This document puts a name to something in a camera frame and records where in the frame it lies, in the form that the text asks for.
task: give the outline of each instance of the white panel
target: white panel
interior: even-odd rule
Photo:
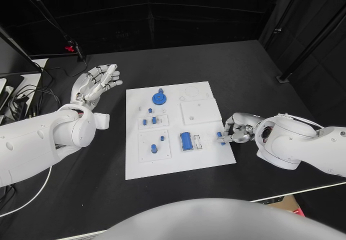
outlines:
[[[167,101],[163,105],[154,105],[153,95],[159,92],[159,88],[163,89],[163,94],[167,97]],[[182,103],[200,103],[208,102],[211,107],[209,112],[216,116],[221,115],[218,105],[215,103],[213,93],[209,83],[195,82],[169,86],[156,86],[138,89],[125,90],[125,179],[137,179],[162,174],[170,174],[193,169],[209,168],[226,164],[234,164],[235,157],[231,149],[231,145],[221,145],[216,142],[216,132],[224,132],[222,119],[213,118],[212,122],[198,123],[192,125],[185,124]],[[143,118],[151,119],[153,116],[167,116],[169,125],[159,126],[151,129],[140,129],[143,125]],[[157,131],[169,131],[169,148],[170,158],[163,157],[154,160],[157,153],[151,153],[151,142],[146,144],[146,154],[150,158],[149,161],[140,162],[140,156],[143,149],[140,146],[138,134],[150,134]],[[180,134],[183,132],[190,133],[190,140],[193,144],[193,150],[183,151]],[[196,148],[195,135],[199,135],[199,144],[202,149]]]
[[[157,153],[151,152],[151,145],[156,145]],[[138,133],[138,161],[150,162],[172,158],[169,131],[147,131]]]
[[[182,116],[186,125],[222,121],[215,99],[182,102]]]
[[[154,129],[169,126],[169,116],[159,115],[159,116],[146,116],[138,118],[138,129]]]

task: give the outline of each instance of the black table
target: black table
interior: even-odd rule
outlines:
[[[278,84],[275,67],[257,41],[231,42],[88,56],[88,70],[118,65],[123,85],[101,96],[95,112],[110,114],[110,129],[91,145],[53,167],[35,201],[0,224],[1,240],[51,240],[105,230],[140,212],[182,200],[232,198],[255,201],[346,181],[304,162],[286,170],[257,157],[254,142],[231,143],[236,164],[125,180],[125,89],[209,81],[224,121],[235,112],[271,117],[290,113],[313,119],[290,84]],[[51,59],[46,67],[72,74],[84,69],[76,57]],[[76,77],[51,70],[62,103]],[[51,99],[46,113],[56,109]],[[48,170],[16,184],[14,209],[38,193]]]

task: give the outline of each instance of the small blue block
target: small blue block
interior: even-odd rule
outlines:
[[[157,146],[153,144],[151,145],[151,153],[156,154],[157,153]]]
[[[193,149],[193,143],[192,143],[192,135],[189,132],[183,132],[180,134],[182,138],[182,150],[192,150]]]
[[[218,134],[218,137],[222,137],[222,133],[219,131],[216,134]],[[225,145],[225,144],[226,144],[225,142],[221,143],[221,145]]]

